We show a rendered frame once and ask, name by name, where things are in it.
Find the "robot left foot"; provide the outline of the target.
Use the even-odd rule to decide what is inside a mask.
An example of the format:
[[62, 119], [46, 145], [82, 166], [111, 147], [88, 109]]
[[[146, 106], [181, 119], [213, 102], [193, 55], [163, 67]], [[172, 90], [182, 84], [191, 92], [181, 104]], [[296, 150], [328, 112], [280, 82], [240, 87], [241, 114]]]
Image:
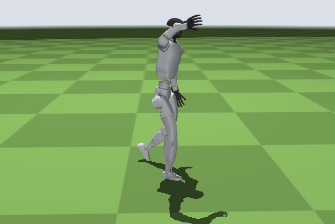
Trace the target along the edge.
[[150, 155], [149, 155], [149, 150], [148, 151], [146, 151], [147, 149], [145, 150], [145, 144], [144, 143], [139, 143], [139, 144], [137, 144], [137, 146], [138, 146], [139, 150], [142, 152], [145, 159], [147, 161], [150, 161], [151, 159], [150, 159]]

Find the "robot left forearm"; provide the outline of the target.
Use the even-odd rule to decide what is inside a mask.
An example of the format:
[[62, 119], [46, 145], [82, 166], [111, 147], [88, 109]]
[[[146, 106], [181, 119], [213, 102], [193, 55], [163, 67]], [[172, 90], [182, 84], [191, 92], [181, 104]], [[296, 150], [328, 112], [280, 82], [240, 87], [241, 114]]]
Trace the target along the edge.
[[177, 82], [176, 82], [177, 81], [177, 74], [176, 74], [175, 78], [174, 79], [170, 79], [170, 81], [171, 81], [170, 85], [171, 85], [173, 91], [177, 91], [178, 90], [178, 88], [177, 88]]

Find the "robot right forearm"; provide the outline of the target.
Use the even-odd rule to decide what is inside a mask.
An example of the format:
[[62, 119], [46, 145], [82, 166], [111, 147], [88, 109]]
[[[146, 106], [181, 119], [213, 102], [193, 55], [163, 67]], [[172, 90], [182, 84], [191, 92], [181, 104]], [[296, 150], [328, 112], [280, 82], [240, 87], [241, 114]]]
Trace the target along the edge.
[[[164, 32], [161, 36], [160, 36], [160, 38], [162, 37], [162, 36], [166, 36], [167, 38], [169, 38], [169, 39], [172, 39], [173, 38], [173, 36], [175, 35], [175, 34], [177, 34], [176, 32], [179, 32], [180, 30], [186, 30], [187, 29], [187, 23], [184, 23], [184, 24], [181, 24], [181, 23], [174, 23], [173, 24], [173, 27], [170, 27], [170, 29], [168, 29], [166, 32]], [[160, 39], [159, 38], [159, 39]], [[159, 40], [158, 39], [158, 40]]]

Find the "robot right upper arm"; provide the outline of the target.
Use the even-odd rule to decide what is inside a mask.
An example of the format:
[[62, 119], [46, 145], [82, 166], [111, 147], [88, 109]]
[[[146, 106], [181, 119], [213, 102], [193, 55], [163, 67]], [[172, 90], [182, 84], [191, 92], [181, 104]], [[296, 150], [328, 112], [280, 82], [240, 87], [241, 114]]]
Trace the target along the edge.
[[165, 52], [169, 48], [169, 46], [170, 46], [169, 40], [165, 35], [158, 40], [158, 48], [161, 51]]

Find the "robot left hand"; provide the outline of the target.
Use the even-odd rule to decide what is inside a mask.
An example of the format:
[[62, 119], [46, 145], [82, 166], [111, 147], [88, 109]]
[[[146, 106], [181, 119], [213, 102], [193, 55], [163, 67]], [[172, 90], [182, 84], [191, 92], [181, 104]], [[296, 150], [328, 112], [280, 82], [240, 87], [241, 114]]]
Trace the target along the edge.
[[[178, 88], [178, 86], [177, 86], [177, 88]], [[184, 100], [186, 100], [186, 99], [184, 98], [184, 96], [181, 95], [181, 93], [179, 93], [179, 90], [173, 91], [172, 87], [171, 87], [171, 90], [172, 90], [172, 93], [175, 93], [178, 107], [180, 107], [180, 106], [182, 107], [181, 102], [182, 102], [183, 105], [184, 105], [184, 103], [183, 103], [181, 98], [183, 98]], [[180, 100], [181, 100], [181, 102], [180, 102]], [[178, 102], [179, 102], [180, 106], [179, 106]]]

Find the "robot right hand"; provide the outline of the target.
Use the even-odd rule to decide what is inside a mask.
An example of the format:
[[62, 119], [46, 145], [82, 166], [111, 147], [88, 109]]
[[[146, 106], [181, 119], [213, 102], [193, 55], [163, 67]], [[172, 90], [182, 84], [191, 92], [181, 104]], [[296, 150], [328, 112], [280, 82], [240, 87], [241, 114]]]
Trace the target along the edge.
[[[200, 15], [194, 15], [194, 16], [190, 17], [187, 21], [181, 22], [181, 24], [187, 23], [187, 29], [198, 30], [197, 28], [192, 28], [194, 26], [202, 25], [202, 24], [194, 24], [194, 23], [197, 23], [197, 22], [202, 22], [202, 20], [197, 20], [197, 19], [201, 19], [201, 17], [197, 17], [197, 16], [200, 16]], [[197, 17], [197, 18], [195, 18], [195, 17]], [[197, 21], [194, 21], [194, 20], [197, 20]]]

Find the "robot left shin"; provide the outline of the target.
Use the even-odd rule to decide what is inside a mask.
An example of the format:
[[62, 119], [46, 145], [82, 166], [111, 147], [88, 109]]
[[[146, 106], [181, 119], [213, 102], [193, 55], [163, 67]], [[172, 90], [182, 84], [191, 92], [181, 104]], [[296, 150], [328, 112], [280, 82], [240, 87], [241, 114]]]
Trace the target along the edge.
[[152, 140], [145, 146], [145, 150], [148, 151], [149, 149], [153, 148], [154, 146], [160, 144], [164, 141], [164, 135], [159, 130], [153, 137]]

